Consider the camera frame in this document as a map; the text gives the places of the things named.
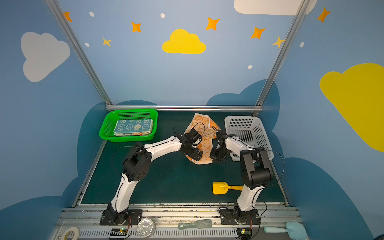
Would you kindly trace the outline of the orange pattern towel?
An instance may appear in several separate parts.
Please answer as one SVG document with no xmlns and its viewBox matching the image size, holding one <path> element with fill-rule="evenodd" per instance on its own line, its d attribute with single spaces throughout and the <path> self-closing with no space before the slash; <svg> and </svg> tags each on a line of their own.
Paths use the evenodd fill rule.
<svg viewBox="0 0 384 240">
<path fill-rule="evenodd" d="M 197 130 L 202 136 L 202 141 L 197 145 L 197 148 L 202 151 L 203 154 L 199 161 L 188 156 L 187 158 L 196 165 L 211 164 L 213 162 L 213 159 L 210 158 L 213 140 L 217 138 L 216 132 L 220 130 L 220 127 L 208 115 L 195 113 L 184 133 L 188 133 L 192 128 Z"/>
</svg>

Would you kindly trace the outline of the grey plastic basket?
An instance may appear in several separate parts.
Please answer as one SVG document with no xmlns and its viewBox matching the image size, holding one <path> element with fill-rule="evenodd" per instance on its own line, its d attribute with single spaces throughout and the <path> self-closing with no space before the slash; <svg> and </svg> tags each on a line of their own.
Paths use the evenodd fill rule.
<svg viewBox="0 0 384 240">
<path fill-rule="evenodd" d="M 241 141 L 252 147 L 272 150 L 261 119 L 250 116 L 228 116 L 224 121 L 227 134 L 238 136 Z"/>
</svg>

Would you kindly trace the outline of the teal owl pattern towel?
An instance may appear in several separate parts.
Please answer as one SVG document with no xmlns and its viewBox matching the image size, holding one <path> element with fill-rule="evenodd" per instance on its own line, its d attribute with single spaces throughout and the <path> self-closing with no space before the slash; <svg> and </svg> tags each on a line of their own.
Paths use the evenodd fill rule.
<svg viewBox="0 0 384 240">
<path fill-rule="evenodd" d="M 114 133 L 137 133 L 137 132 L 149 132 L 153 129 L 152 119 L 142 120 L 118 120 Z"/>
</svg>

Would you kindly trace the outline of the green plastic basket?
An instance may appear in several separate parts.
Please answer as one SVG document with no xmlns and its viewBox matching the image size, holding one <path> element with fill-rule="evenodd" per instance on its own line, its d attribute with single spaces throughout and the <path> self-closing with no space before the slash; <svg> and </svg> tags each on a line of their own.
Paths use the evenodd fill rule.
<svg viewBox="0 0 384 240">
<path fill-rule="evenodd" d="M 114 129 L 118 120 L 142 120 L 152 119 L 153 129 L 148 136 L 114 136 Z M 108 113 L 103 121 L 99 136 L 103 140 L 108 140 L 113 143 L 119 142 L 137 142 L 137 141 L 149 141 L 154 138 L 157 131 L 158 112 L 153 109 L 134 109 L 134 110 L 117 110 Z"/>
</svg>

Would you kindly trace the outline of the striped rabbit text towel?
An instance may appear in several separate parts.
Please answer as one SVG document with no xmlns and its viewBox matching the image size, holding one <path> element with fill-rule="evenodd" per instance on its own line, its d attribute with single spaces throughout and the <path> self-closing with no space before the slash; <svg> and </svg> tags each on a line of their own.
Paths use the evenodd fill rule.
<svg viewBox="0 0 384 240">
<path fill-rule="evenodd" d="M 151 133 L 149 132 L 137 132 L 137 133 L 114 133 L 116 137 L 125 137 L 125 136 L 148 136 Z"/>
</svg>

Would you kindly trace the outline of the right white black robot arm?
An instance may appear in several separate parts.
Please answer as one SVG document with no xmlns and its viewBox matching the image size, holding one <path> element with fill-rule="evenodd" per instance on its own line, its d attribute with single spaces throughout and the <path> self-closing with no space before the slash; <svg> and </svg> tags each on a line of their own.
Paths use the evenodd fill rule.
<svg viewBox="0 0 384 240">
<path fill-rule="evenodd" d="M 218 144 L 211 150 L 210 158 L 221 162 L 230 153 L 240 157 L 243 189 L 237 199 L 237 211 L 248 213 L 255 208 L 255 202 L 262 190 L 273 180 L 274 171 L 268 157 L 268 150 L 247 145 L 239 137 L 216 132 Z"/>
</svg>

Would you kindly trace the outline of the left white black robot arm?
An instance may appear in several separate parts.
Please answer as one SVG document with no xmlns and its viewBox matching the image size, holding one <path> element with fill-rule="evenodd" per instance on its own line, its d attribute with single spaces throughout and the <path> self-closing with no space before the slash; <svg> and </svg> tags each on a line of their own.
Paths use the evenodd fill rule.
<svg viewBox="0 0 384 240">
<path fill-rule="evenodd" d="M 123 225 L 128 218 L 128 209 L 132 194 L 138 184 L 148 175 L 151 162 L 173 152 L 199 161 L 203 152 L 197 148 L 202 141 L 199 133 L 171 136 L 166 140 L 142 145 L 137 143 L 123 161 L 121 182 L 114 198 L 103 211 L 100 221 L 104 226 Z"/>
</svg>

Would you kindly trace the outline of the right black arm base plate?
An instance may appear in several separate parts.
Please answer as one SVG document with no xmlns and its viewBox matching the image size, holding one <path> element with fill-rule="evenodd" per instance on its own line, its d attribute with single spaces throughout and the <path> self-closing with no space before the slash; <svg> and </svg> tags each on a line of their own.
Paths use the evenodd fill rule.
<svg viewBox="0 0 384 240">
<path fill-rule="evenodd" d="M 222 225 L 257 225 L 261 223 L 258 210 L 241 211 L 239 208 L 220 208 L 220 220 Z"/>
</svg>

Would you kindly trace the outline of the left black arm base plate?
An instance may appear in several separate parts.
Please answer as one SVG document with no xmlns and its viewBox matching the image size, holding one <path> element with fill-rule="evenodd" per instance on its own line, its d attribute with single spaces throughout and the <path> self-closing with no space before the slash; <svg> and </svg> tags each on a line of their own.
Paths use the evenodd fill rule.
<svg viewBox="0 0 384 240">
<path fill-rule="evenodd" d="M 116 213 L 113 209 L 104 210 L 100 220 L 100 226 L 136 226 L 142 219 L 142 210 L 125 210 Z"/>
</svg>

